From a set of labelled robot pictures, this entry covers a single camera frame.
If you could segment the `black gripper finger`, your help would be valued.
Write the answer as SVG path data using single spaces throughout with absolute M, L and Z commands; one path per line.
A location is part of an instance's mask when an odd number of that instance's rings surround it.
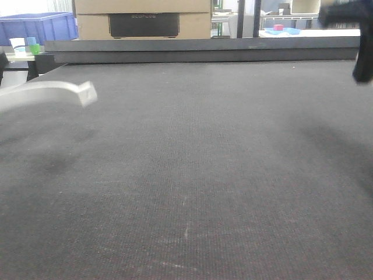
M 319 10 L 322 27 L 338 23 L 354 23 L 359 27 L 372 24 L 372 1 L 350 1 L 322 6 Z
M 360 25 L 360 45 L 353 70 L 353 78 L 357 83 L 372 81 L 372 25 Z

